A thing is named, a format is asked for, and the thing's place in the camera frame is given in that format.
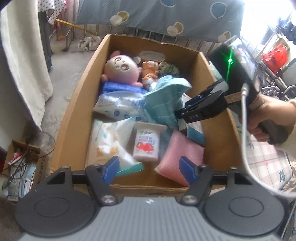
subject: black wire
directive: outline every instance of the black wire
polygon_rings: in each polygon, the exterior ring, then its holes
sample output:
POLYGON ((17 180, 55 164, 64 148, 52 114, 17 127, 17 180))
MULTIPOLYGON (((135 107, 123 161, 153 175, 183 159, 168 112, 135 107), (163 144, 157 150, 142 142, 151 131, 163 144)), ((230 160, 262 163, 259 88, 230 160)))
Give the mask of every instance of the black wire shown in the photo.
MULTIPOLYGON (((43 156, 38 157, 37 160, 39 160, 39 159, 41 159, 41 158, 44 158, 45 156, 48 156, 50 153, 52 153, 52 152, 54 151, 55 146, 56 146, 56 142, 55 142, 54 137, 53 137, 51 134, 49 134, 48 132, 45 132, 45 131, 37 131, 37 132, 38 132, 38 133, 44 133, 44 134, 47 134, 47 135, 53 140, 53 142, 54 142, 54 147, 53 147, 53 149, 52 149, 50 152, 44 154, 43 156)), ((6 177, 9 178, 9 181, 7 182, 7 184, 6 184, 6 186, 4 187, 4 189, 7 188, 7 187, 12 183, 13 180, 19 180, 19 179, 21 179, 21 178, 24 176, 25 171, 26 171, 26 169, 27 169, 27 164, 25 164, 25 163, 24 163, 24 165, 25 165, 24 172, 22 173, 22 175, 21 175, 20 177, 15 178, 15 175, 16 175, 19 171, 22 170, 22 167, 23 167, 22 164, 23 164, 23 161, 24 161, 24 159, 25 159, 25 156, 28 154, 28 148, 29 148, 29 144, 30 144, 30 141, 31 141, 32 138, 33 138, 33 135, 32 135, 32 136, 29 138, 29 140, 26 142, 26 148, 25 148, 25 151, 24 151, 23 154, 22 154, 22 157, 21 157, 19 160, 17 160, 17 161, 13 164, 13 165, 15 165, 16 163, 19 163, 19 162, 20 162, 20 163, 18 164, 18 167, 16 168, 14 174, 13 174, 12 176, 7 176, 7 175, 5 175, 5 174, 2 173, 4 170, 9 169, 9 167, 4 168, 4 169, 0 172, 0 175, 6 176, 6 177)))

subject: white curtain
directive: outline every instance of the white curtain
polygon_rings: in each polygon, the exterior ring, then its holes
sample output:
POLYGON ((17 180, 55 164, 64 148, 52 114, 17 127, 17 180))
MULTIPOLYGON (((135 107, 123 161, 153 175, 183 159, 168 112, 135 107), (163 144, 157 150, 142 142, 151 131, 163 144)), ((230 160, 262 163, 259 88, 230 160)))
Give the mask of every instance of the white curtain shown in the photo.
POLYGON ((53 88, 43 53, 37 0, 12 0, 1 11, 0 23, 3 49, 16 88, 41 129, 44 105, 53 88))

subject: hand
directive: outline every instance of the hand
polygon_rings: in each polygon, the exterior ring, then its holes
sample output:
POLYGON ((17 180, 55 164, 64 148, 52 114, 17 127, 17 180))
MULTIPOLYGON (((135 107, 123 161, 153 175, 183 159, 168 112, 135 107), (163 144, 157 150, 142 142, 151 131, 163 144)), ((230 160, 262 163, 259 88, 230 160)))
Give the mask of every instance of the hand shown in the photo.
POLYGON ((251 112, 249 116, 248 131, 253 134, 259 142, 269 141, 269 134, 264 133, 258 124, 271 119, 274 123, 285 126, 289 133, 292 132, 296 121, 296 106, 292 103, 278 100, 265 95, 260 96, 264 104, 251 112))

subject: polka dot fabric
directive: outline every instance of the polka dot fabric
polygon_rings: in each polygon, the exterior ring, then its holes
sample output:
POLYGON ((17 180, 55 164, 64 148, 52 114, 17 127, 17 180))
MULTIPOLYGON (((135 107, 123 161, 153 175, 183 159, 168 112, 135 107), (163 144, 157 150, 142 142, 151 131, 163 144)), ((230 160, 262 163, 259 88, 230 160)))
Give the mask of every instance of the polka dot fabric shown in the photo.
POLYGON ((38 0, 38 12, 53 9, 54 12, 48 19, 48 23, 53 25, 65 5, 66 0, 38 0))
POLYGON ((189 187, 179 170, 179 159, 181 156, 186 156, 195 165, 201 165, 203 162, 204 148, 196 142, 189 140, 180 131, 175 129, 168 148, 155 171, 177 183, 189 187))

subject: pink sponge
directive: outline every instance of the pink sponge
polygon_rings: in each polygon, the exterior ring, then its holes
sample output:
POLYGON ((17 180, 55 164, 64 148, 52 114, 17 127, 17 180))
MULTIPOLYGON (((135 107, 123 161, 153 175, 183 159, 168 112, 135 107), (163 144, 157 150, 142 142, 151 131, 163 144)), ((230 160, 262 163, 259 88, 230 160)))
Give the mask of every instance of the pink sponge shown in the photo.
POLYGON ((174 129, 168 148, 155 171, 166 178, 189 187, 188 182, 179 170, 179 159, 181 156, 186 156, 194 164, 201 165, 203 152, 203 147, 174 129))

